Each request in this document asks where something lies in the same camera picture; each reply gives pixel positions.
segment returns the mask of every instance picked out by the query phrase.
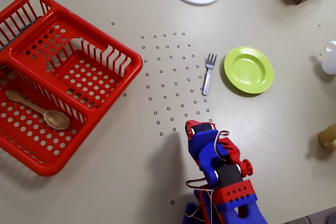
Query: lime green plate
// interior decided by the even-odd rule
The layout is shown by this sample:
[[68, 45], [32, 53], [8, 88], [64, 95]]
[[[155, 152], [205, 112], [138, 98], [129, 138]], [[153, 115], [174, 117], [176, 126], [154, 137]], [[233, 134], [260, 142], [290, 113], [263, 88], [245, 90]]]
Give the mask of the lime green plate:
[[262, 52], [250, 47], [238, 47], [229, 52], [224, 70], [229, 81], [246, 93], [263, 93], [274, 81], [272, 63]]

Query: silver fork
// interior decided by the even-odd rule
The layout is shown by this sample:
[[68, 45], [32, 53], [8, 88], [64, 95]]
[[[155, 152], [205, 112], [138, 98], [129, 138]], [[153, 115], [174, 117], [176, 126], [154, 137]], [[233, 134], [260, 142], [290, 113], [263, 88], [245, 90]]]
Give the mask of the silver fork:
[[204, 81], [204, 84], [203, 84], [203, 91], [202, 91], [203, 95], [208, 95], [208, 93], [209, 93], [211, 71], [215, 67], [215, 62], [216, 62], [216, 58], [217, 58], [217, 55], [215, 56], [215, 59], [214, 59], [213, 54], [212, 54], [211, 58], [210, 58], [210, 55], [211, 54], [209, 54], [208, 59], [205, 62], [205, 67], [207, 68], [207, 72], [206, 72], [206, 77], [205, 77], [205, 81]]

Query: beige table surface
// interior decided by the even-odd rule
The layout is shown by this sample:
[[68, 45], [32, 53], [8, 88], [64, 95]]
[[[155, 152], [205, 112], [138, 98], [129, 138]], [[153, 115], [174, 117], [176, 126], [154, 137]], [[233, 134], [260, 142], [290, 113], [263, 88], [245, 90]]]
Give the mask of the beige table surface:
[[[12, 1], [0, 0], [0, 9]], [[39, 177], [1, 152], [1, 223], [181, 223], [194, 200], [184, 183], [202, 176], [187, 151], [191, 119], [230, 131], [254, 166], [251, 181], [269, 223], [335, 206], [336, 156], [318, 146], [317, 133], [336, 122], [336, 80], [319, 66], [336, 39], [336, 0], [56, 1], [147, 63], [58, 175]], [[267, 92], [243, 96], [226, 81], [223, 58], [238, 46], [271, 60], [275, 81]], [[219, 59], [204, 102], [209, 52]]]

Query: spoon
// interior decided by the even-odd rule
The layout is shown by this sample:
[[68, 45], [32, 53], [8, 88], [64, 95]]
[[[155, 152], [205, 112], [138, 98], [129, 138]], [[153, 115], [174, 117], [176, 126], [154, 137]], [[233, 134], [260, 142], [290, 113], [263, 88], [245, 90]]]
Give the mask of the spoon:
[[24, 105], [27, 105], [33, 110], [41, 113], [46, 120], [47, 124], [57, 130], [64, 130], [70, 125], [69, 117], [67, 117], [64, 113], [59, 112], [57, 110], [44, 110], [41, 107], [27, 101], [24, 99], [18, 92], [14, 90], [7, 90], [6, 96], [8, 99], [13, 102], [20, 102]]

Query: red plastic basket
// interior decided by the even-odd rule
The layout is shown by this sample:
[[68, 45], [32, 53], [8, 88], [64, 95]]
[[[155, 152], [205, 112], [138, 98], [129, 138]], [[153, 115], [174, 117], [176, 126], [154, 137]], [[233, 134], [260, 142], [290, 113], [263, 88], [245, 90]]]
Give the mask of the red plastic basket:
[[[14, 1], [0, 13], [0, 147], [42, 176], [58, 173], [142, 65], [136, 52], [55, 1]], [[70, 127], [52, 129], [8, 100], [7, 90], [63, 111]]]

